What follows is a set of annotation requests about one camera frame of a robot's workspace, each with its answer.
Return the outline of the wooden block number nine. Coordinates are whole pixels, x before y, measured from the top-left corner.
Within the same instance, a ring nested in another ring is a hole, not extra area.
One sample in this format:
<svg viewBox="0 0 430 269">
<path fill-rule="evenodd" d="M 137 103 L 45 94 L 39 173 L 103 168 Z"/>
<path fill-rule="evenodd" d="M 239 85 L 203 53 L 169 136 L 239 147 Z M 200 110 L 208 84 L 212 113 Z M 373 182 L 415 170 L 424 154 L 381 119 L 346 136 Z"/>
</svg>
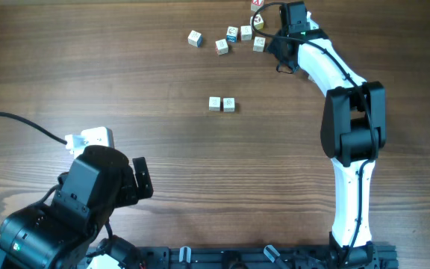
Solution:
<svg viewBox="0 0 430 269">
<path fill-rule="evenodd" d="M 223 111 L 225 113 L 235 112 L 236 102 L 234 98 L 223 99 Z"/>
</svg>

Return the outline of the wooden block number six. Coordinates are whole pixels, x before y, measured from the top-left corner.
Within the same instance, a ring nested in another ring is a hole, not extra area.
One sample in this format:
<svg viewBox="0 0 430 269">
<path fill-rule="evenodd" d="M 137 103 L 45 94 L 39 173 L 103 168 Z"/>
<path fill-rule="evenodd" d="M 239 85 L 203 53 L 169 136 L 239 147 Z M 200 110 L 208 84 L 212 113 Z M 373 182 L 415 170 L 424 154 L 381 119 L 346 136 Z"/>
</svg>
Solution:
<svg viewBox="0 0 430 269">
<path fill-rule="evenodd" d="M 209 97 L 209 111 L 220 111 L 221 109 L 221 98 L 218 96 Z"/>
</svg>

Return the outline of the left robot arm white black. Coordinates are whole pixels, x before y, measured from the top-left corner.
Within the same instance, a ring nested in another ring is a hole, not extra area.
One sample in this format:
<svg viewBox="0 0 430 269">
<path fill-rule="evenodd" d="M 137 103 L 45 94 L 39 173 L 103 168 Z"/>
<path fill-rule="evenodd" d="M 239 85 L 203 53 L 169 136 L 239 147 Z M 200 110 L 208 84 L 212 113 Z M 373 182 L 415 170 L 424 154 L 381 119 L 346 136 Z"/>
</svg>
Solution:
<svg viewBox="0 0 430 269">
<path fill-rule="evenodd" d="M 0 268 L 72 268 L 117 208 L 153 195 L 144 157 L 88 146 L 40 199 L 0 226 Z M 52 202 L 46 205 L 45 199 Z"/>
</svg>

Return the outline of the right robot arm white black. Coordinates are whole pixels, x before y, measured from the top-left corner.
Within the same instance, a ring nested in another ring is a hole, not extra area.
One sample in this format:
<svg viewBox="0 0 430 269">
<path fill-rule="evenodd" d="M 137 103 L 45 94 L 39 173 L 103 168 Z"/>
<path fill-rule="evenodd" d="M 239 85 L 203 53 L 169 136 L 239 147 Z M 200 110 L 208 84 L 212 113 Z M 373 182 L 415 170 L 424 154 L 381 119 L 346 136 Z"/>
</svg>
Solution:
<svg viewBox="0 0 430 269">
<path fill-rule="evenodd" d="M 334 168 L 336 196 L 331 260 L 342 268 L 365 265 L 375 261 L 370 182 L 387 140 L 385 88 L 344 63 L 304 2 L 281 3 L 279 14 L 269 52 L 292 72 L 305 71 L 325 97 L 320 140 Z"/>
</svg>

